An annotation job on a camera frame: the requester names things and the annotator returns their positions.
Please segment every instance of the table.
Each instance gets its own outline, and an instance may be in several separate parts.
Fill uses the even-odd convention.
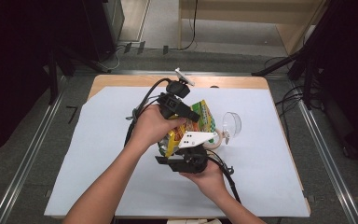
[[[195,0],[179,2],[179,48],[182,19],[193,19]],[[197,20],[248,21],[277,24],[290,55],[323,13],[325,0],[199,0]]]
[[[118,127],[123,126],[124,117],[131,113],[131,108],[125,102],[130,100],[133,105],[139,104],[133,99],[141,101],[142,94],[149,89],[145,87],[150,87],[163,77],[166,76],[103,75],[95,78],[89,101],[83,105],[73,141],[48,202],[46,216],[64,217],[81,193],[116,157],[126,133],[126,130]],[[199,101],[200,96],[213,96],[207,103],[216,126],[220,125],[219,118],[223,116],[219,109],[222,99],[219,97],[225,97],[224,92],[236,96],[224,98],[232,102],[226,103],[226,109],[241,104],[251,106],[244,112],[234,111],[239,112],[246,122],[241,134],[247,138],[243,142],[230,140],[231,145],[221,146],[217,152],[228,166],[234,166],[236,173],[233,179],[244,205],[261,217],[308,217],[310,208],[283,137],[267,81],[262,77],[190,78],[196,82],[197,88],[190,88],[191,93],[184,101]],[[169,167],[157,164],[154,159],[156,152],[156,147],[150,148],[139,161],[117,209],[117,218],[224,216],[193,183],[173,173]]]

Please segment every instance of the white sheet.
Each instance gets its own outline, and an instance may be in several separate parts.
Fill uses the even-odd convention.
[[[45,211],[64,217],[77,198],[115,159],[130,121],[149,88],[107,87],[82,108],[71,146]],[[165,91],[157,88],[155,95]],[[260,217],[308,217],[296,167],[268,90],[197,89],[184,99],[205,99],[221,128],[226,112],[240,115],[242,130],[218,154],[228,166],[242,204]],[[143,155],[117,209],[117,217],[223,217],[189,180],[156,162],[157,145]]]

